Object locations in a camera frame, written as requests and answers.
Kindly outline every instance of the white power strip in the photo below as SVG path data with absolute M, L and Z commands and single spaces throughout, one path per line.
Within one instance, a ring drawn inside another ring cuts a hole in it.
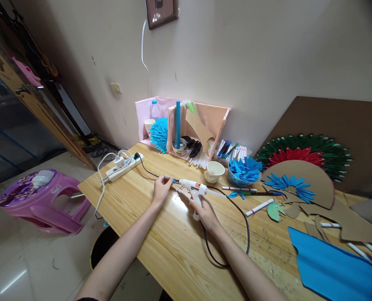
M 134 167 L 139 165 L 141 161 L 144 161 L 143 154 L 140 154 L 140 158 L 135 159 L 133 162 L 131 162 L 128 166 L 125 168 L 117 171 L 117 167 L 112 167 L 106 172 L 106 175 L 108 176 L 109 181 L 115 182 L 117 179 L 119 179 L 121 176 L 125 175 L 128 171 L 132 170 Z

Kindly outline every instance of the tiled floor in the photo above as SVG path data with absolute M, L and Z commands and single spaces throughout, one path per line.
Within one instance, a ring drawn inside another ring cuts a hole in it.
M 70 153 L 31 170 L 54 168 L 80 181 L 94 171 Z M 0 184 L 0 194 L 24 174 Z M 90 207 L 75 236 L 48 234 L 0 208 L 0 300 L 73 300 L 91 272 L 90 252 L 103 230 Z M 162 288 L 136 259 L 112 300 L 158 300 Z

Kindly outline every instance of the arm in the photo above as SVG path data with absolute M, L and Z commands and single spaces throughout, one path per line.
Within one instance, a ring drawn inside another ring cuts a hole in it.
M 218 221 L 211 204 L 203 199 L 202 207 L 190 200 L 204 227 L 218 241 L 223 253 L 250 300 L 286 300 L 274 283 L 230 237 Z
M 160 212 L 173 178 L 160 176 L 154 184 L 154 198 L 151 205 L 117 240 L 95 267 L 75 300 L 89 297 L 98 301 L 109 300 L 117 286 L 135 260 L 152 224 Z

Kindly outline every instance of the plastic water bottle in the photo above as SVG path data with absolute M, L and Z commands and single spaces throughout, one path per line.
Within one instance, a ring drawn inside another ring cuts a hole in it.
M 156 100 L 152 101 L 151 118 L 155 120 L 161 118 L 161 110 L 159 109 Z

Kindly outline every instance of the red paper flower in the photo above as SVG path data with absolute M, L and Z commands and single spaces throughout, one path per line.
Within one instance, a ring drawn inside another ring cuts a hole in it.
M 269 158 L 270 163 L 268 167 L 287 160 L 307 161 L 321 167 L 326 164 L 323 162 L 325 159 L 320 158 L 322 154 L 323 152 L 311 153 L 311 147 L 303 150 L 301 148 L 296 148 L 295 150 L 286 148 L 286 152 L 280 149 L 279 154 L 273 153 L 273 158 Z

